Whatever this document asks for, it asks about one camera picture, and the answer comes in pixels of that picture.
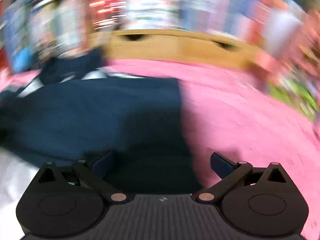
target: red package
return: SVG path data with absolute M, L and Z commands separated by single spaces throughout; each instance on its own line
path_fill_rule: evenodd
M 257 2 L 254 5 L 254 19 L 252 23 L 252 29 L 249 32 L 250 35 L 247 39 L 249 43 L 256 44 L 256 45 L 262 45 L 262 32 L 264 30 L 264 26 L 266 22 L 268 21 L 271 14 L 271 9 L 264 5 L 261 2 Z
M 0 70 L 9 67 L 7 62 L 7 55 L 5 53 L 5 49 L 2 48 L 0 50 Z
M 93 27 L 100 30 L 120 22 L 124 17 L 125 0 L 90 0 Z

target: white cloth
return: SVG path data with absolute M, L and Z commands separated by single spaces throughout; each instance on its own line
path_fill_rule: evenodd
M 20 240 L 24 236 L 16 206 L 38 170 L 0 148 L 0 239 Z

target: circular pad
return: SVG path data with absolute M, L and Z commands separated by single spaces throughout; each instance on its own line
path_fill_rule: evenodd
M 199 195 L 199 199 L 201 199 L 202 201 L 211 201 L 214 199 L 214 195 L 210 193 L 201 193 Z
M 39 185 L 25 192 L 16 215 L 23 228 L 42 237 L 66 237 L 95 224 L 103 211 L 103 202 L 92 190 L 74 185 L 53 183 Z
M 111 195 L 111 199 L 113 201 L 124 201 L 126 200 L 127 196 L 123 193 L 115 193 Z
M 282 183 L 236 188 L 221 203 L 221 211 L 235 228 L 250 235 L 283 237 L 299 233 L 308 217 L 301 194 Z
M 283 212 L 286 204 L 285 201 L 278 196 L 260 194 L 250 198 L 249 207 L 260 215 L 274 216 Z

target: ribbed plastic surface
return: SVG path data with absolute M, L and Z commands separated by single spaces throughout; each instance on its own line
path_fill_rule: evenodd
M 43 240 L 26 236 L 23 240 Z M 190 195 L 136 195 L 112 206 L 96 227 L 60 240 L 253 240 L 230 227 L 211 205 L 195 203 Z M 295 235 L 282 240 L 302 240 Z

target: metal pin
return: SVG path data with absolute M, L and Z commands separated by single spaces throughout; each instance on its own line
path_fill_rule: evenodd
M 199 195 L 199 199 L 201 199 L 202 201 L 211 201 L 214 199 L 214 195 L 212 195 L 211 193 L 201 193 Z
M 126 198 L 127 196 L 123 193 L 114 193 L 111 195 L 113 201 L 124 201 Z

